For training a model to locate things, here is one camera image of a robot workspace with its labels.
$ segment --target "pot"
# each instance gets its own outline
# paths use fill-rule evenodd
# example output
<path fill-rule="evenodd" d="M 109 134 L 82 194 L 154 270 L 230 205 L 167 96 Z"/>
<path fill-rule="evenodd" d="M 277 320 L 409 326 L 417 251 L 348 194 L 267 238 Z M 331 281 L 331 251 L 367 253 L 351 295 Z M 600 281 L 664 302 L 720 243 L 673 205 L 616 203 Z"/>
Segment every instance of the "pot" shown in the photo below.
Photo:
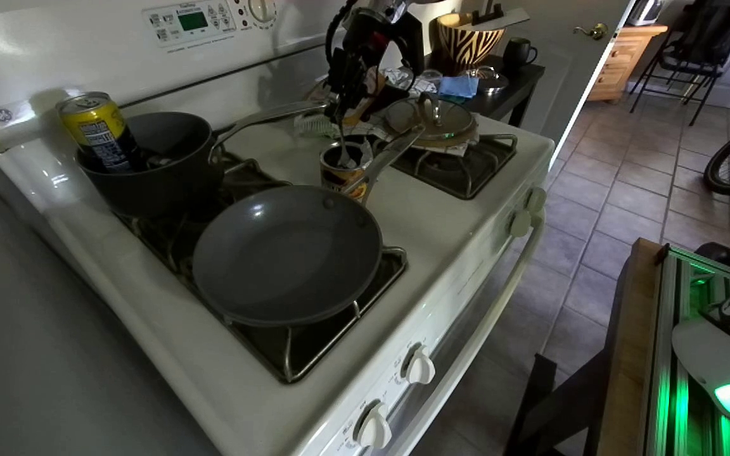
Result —
<path fill-rule="evenodd" d="M 80 153 L 80 164 L 115 213 L 129 217 L 166 217 L 214 198 L 222 184 L 215 134 L 201 116 L 159 111 L 126 118 L 147 155 L 147 169 L 105 172 Z"/>

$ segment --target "white stove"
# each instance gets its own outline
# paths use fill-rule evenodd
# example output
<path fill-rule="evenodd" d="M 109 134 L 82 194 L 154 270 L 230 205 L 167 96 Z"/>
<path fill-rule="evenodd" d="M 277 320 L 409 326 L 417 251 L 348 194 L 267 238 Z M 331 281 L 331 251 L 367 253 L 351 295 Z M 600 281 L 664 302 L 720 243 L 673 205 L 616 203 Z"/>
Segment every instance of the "white stove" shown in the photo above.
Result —
<path fill-rule="evenodd" d="M 80 7 L 62 11 L 73 18 L 83 11 L 92 16 L 92 4 Z M 45 20 L 56 18 L 56 11 L 45 7 L 42 13 Z M 23 11 L 4 13 L 4 22 L 16 16 L 23 16 Z M 211 36 L 206 48 L 234 44 L 228 36 Z M 187 54 L 172 54 L 170 45 L 157 44 L 153 50 L 166 67 L 175 67 L 170 59 L 185 59 L 184 54 Z M 147 99 L 133 103 L 125 113 L 192 111 L 214 126 L 227 126 L 261 107 L 261 91 L 287 93 L 279 82 L 271 82 L 275 73 L 285 68 L 322 72 L 317 60 L 320 50 L 309 48 L 167 96 L 147 96 L 143 91 Z M 510 241 L 537 226 L 546 203 L 540 184 L 552 158 L 552 141 L 490 118 L 480 118 L 480 130 L 484 134 L 514 134 L 517 153 L 475 201 L 459 201 L 399 169 L 384 172 L 367 198 L 367 210 L 375 216 L 386 245 L 403 249 L 409 269 L 322 362 L 294 384 L 279 382 L 113 216 L 72 160 L 72 153 L 52 134 L 25 134 L 25 124 L 0 126 L 0 169 L 42 213 L 42 230 L 49 241 L 105 297 L 224 453 L 338 456 L 384 447 L 389 453 L 409 453 L 499 320 L 521 269 L 502 297 L 484 312 L 469 343 L 451 348 L 456 349 L 456 362 L 450 367 L 441 365 L 441 339 L 462 320 L 462 310 L 484 284 Z M 320 137 L 298 137 L 292 122 L 251 126 L 228 141 L 234 155 L 256 160 L 267 174 L 292 184 L 320 184 L 317 158 L 324 146 Z M 390 428 L 390 415 L 401 397 L 426 387 L 428 401 L 409 412 L 412 422 Z"/>

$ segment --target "frying pan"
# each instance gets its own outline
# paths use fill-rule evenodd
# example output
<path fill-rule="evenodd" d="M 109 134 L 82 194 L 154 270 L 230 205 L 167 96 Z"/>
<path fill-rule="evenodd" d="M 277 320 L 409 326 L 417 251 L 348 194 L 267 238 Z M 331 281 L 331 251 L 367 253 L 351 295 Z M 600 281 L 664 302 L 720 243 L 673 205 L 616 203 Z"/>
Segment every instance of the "frying pan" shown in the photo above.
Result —
<path fill-rule="evenodd" d="M 375 217 L 322 187 L 275 187 L 227 207 L 201 235 L 192 279 L 224 317 L 294 326 L 351 306 L 384 253 Z"/>

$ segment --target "stove control knob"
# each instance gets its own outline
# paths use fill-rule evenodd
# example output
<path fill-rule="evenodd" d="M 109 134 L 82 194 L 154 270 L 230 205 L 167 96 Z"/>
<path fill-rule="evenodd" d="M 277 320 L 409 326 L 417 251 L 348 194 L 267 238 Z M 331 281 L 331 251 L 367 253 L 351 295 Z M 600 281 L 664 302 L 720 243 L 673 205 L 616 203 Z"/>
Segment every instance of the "stove control knob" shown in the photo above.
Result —
<path fill-rule="evenodd" d="M 371 402 L 355 425 L 355 441 L 365 449 L 386 449 L 394 438 L 386 406 Z"/>
<path fill-rule="evenodd" d="M 512 238 L 524 235 L 531 229 L 533 229 L 533 213 L 517 210 L 514 217 L 512 217 L 512 226 L 510 226 Z"/>
<path fill-rule="evenodd" d="M 524 207 L 527 207 L 531 213 L 542 213 L 542 207 L 546 207 L 546 191 L 542 191 L 542 187 L 533 187 L 533 191 L 527 192 Z"/>
<path fill-rule="evenodd" d="M 401 378 L 405 382 L 431 384 L 431 381 L 437 378 L 437 365 L 424 353 L 424 344 L 412 348 L 412 355 L 405 357 L 401 367 Z"/>

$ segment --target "stove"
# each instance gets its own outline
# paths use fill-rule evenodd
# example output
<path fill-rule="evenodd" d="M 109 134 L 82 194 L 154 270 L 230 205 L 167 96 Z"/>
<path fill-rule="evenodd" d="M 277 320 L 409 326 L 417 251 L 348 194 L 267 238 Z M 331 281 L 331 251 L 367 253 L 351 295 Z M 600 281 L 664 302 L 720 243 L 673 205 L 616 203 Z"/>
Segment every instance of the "stove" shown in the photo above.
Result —
<path fill-rule="evenodd" d="M 192 281 L 192 251 L 211 221 L 247 194 L 287 184 L 261 172 L 254 160 L 241 160 L 230 153 L 224 153 L 222 167 L 224 183 L 219 192 L 187 213 L 157 221 L 118 216 L 195 297 L 201 291 Z M 204 303 L 263 362 L 277 381 L 290 384 L 309 376 L 336 343 L 344 338 L 344 331 L 352 329 L 374 303 L 379 303 L 405 265 L 405 253 L 386 245 L 367 289 L 344 312 L 317 325 L 248 326 L 230 322 L 206 298 Z"/>
<path fill-rule="evenodd" d="M 409 149 L 394 167 L 459 201 L 472 201 L 514 158 L 514 149 L 517 140 L 512 134 L 494 134 L 481 137 L 465 158 Z"/>

